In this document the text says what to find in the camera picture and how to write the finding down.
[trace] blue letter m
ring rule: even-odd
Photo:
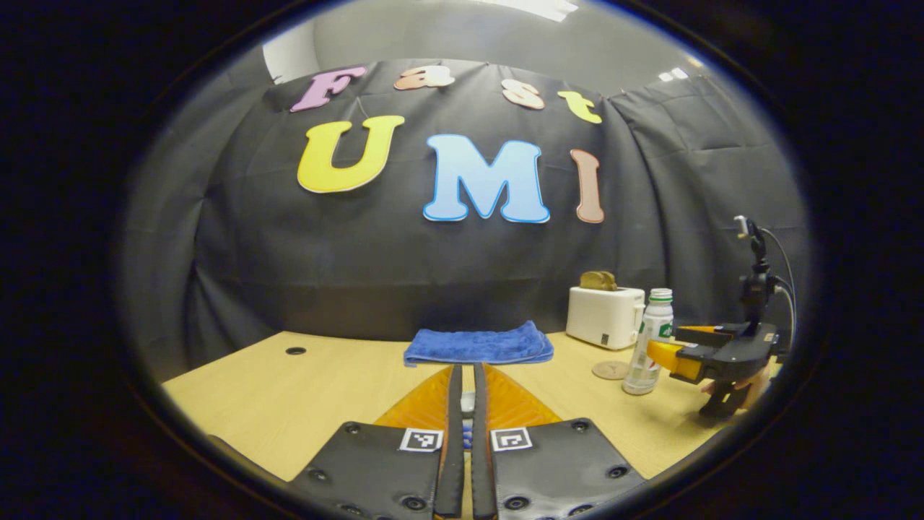
[[[542,151],[529,142],[508,141],[490,166],[464,135],[433,135],[427,144],[436,150],[436,189],[433,202],[423,208],[429,220],[462,220],[468,208],[459,200],[459,185],[481,218],[491,216],[504,186],[507,203],[501,215],[512,222],[545,222],[549,208],[542,205],[536,159]]]

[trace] white bottle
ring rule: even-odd
[[[652,289],[648,306],[641,318],[635,351],[629,362],[629,373],[623,379],[623,390],[642,395],[654,390],[661,366],[648,357],[648,340],[669,341],[674,333],[674,293],[670,289]]]

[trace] table surface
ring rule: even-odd
[[[628,363],[631,348],[610,351],[564,332],[548,337],[555,348],[551,361],[497,368],[563,420],[591,419],[643,477],[678,462],[724,426],[699,418],[709,400],[699,391],[702,385],[669,378],[665,370],[654,391],[642,396],[623,392],[621,381],[591,373],[600,361]],[[291,480],[341,424],[375,422],[446,367],[404,366],[408,345],[280,332],[166,381],[164,389],[204,433]],[[290,347],[306,352],[287,354]],[[470,365],[464,367],[463,390],[474,390]],[[468,496],[463,503],[470,511]]]

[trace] folded towel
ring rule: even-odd
[[[405,366],[417,363],[541,363],[552,359],[552,343],[532,320],[507,332],[436,332],[423,328],[405,351]]]

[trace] wall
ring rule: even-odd
[[[395,58],[454,58],[524,68],[608,95],[659,81],[690,54],[634,17],[576,2],[562,22],[469,0],[359,0],[322,13],[263,48],[276,82]]]

